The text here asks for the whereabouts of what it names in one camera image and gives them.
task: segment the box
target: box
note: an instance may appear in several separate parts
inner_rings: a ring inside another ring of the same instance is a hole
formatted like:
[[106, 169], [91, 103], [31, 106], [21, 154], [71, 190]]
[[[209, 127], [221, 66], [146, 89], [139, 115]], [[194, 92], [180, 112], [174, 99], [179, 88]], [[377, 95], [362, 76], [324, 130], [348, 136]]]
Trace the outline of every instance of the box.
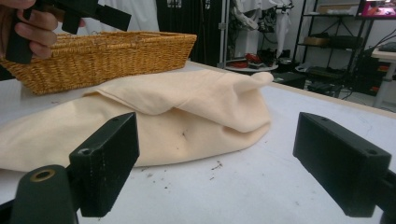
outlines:
[[330, 41], [329, 38], [318, 38], [312, 36], [308, 36], [304, 38], [305, 45], [326, 46], [329, 44], [329, 41]]
[[343, 89], [343, 87], [341, 85], [334, 85], [323, 82], [313, 82], [312, 84], [307, 86], [307, 89], [315, 93], [338, 98], [340, 96], [340, 91], [341, 89]]
[[363, 43], [362, 37], [352, 35], [331, 36], [329, 47], [335, 49], [357, 49]]
[[287, 73], [273, 73], [274, 82], [286, 86], [294, 87], [303, 90], [305, 86], [305, 76], [292, 72]]
[[340, 5], [321, 5], [318, 7], [318, 13], [327, 14], [328, 10], [350, 10], [357, 7], [357, 4], [340, 4]]

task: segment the table surface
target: table surface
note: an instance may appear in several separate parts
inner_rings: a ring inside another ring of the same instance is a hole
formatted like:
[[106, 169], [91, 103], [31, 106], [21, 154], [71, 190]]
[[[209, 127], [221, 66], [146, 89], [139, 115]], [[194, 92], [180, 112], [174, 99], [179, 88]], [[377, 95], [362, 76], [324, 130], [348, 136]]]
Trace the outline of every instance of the table surface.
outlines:
[[[203, 67], [211, 68], [187, 63], [178, 71]], [[0, 82], [0, 125], [75, 99], [85, 90], [33, 96], [17, 80]], [[272, 127], [255, 145], [198, 161], [136, 167], [112, 211], [102, 218], [78, 214], [80, 223], [379, 223], [379, 208], [370, 218], [345, 216], [292, 150], [299, 113], [308, 112], [394, 154], [395, 114], [276, 83], [261, 92]], [[389, 168], [396, 170], [394, 160]], [[0, 170], [0, 203], [13, 199], [22, 175]]]

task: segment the beige towel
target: beige towel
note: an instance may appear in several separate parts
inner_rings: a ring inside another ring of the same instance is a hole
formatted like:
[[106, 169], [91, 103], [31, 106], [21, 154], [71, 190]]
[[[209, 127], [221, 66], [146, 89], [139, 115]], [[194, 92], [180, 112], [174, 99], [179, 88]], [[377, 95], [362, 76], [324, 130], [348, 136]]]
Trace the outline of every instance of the beige towel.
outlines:
[[68, 155], [107, 120], [136, 112], [135, 166], [198, 160], [251, 146], [269, 129], [260, 87], [251, 77], [211, 70], [108, 81], [83, 97], [0, 127], [0, 168], [30, 171], [68, 165]]

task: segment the shelf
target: shelf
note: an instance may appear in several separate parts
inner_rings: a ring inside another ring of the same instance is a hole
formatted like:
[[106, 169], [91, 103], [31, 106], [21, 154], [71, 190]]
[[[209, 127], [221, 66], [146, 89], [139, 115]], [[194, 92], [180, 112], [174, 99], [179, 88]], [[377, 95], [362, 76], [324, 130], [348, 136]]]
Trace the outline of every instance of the shelf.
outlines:
[[306, 74], [312, 78], [323, 78], [323, 79], [340, 79], [347, 76], [346, 71], [317, 67], [317, 66], [310, 67]]
[[305, 17], [335, 17], [335, 18], [344, 18], [344, 17], [355, 17], [354, 15], [336, 15], [336, 14], [304, 14]]
[[319, 46], [319, 45], [307, 45], [307, 44], [297, 44], [298, 46], [305, 46], [305, 47], [314, 47], [314, 48], [321, 48], [321, 49], [342, 49], [346, 51], [353, 51], [359, 48], [350, 48], [350, 49], [344, 49], [344, 48], [332, 48], [329, 46]]
[[262, 67], [258, 69], [254, 68], [236, 68], [231, 66], [225, 66], [226, 70], [234, 71], [234, 72], [246, 72], [246, 73], [258, 73], [258, 72], [269, 72], [272, 70], [277, 69], [277, 64], [273, 65], [272, 67]]

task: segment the metal shelving unit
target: metal shelving unit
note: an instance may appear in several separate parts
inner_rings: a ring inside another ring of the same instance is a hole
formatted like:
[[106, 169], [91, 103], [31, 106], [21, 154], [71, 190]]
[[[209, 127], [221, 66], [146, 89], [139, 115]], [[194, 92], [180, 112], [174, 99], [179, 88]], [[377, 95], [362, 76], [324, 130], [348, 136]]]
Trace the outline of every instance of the metal shelving unit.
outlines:
[[[316, 11], [318, 9], [318, 3], [320, 0], [315, 0], [314, 4], [314, 10]], [[308, 14], [306, 12], [306, 0], [304, 0], [303, 4], [303, 9], [302, 9], [302, 14], [300, 18], [300, 23], [299, 23], [299, 28], [298, 28], [298, 33], [297, 33], [297, 38], [296, 38], [296, 43], [294, 47], [294, 52], [293, 52], [293, 61], [296, 62], [296, 52], [298, 48], [304, 48], [304, 57], [301, 61], [301, 63], [305, 63], [306, 60], [306, 55], [308, 54], [308, 49], [309, 48], [321, 48], [321, 49], [327, 49], [329, 51], [328, 53], [328, 62], [327, 62], [327, 67], [330, 66], [331, 60], [332, 60], [332, 55], [333, 52], [338, 49], [338, 50], [345, 50], [345, 51], [350, 51], [350, 57], [349, 57], [349, 62], [347, 64], [347, 69], [346, 69], [346, 75], [350, 74], [352, 71], [352, 65], [354, 62], [354, 59], [356, 55], [359, 54], [359, 51], [364, 48], [366, 45], [367, 37], [370, 34], [371, 28], [373, 26], [373, 21], [366, 21], [366, 20], [356, 20], [356, 23], [359, 23], [359, 31], [356, 34], [353, 34], [353, 32], [350, 31], [349, 27], [345, 24], [345, 20], [354, 20], [355, 16], [354, 15], [332, 15], [332, 14]], [[309, 29], [308, 29], [308, 34], [307, 36], [312, 35], [312, 30], [313, 26], [316, 22], [316, 18], [328, 18], [329, 20], [333, 20], [334, 23], [330, 25], [329, 27], [323, 28], [322, 33], [325, 33], [329, 31], [331, 28], [335, 29], [335, 35], [339, 35], [340, 29], [345, 29], [347, 33], [351, 36], [357, 37], [356, 42], [354, 45], [348, 47], [348, 48], [332, 48], [328, 46], [313, 46], [313, 45], [306, 45], [302, 42], [300, 36], [301, 36], [301, 31], [302, 31], [302, 26], [304, 20], [310, 18], [311, 22], [309, 23]]]

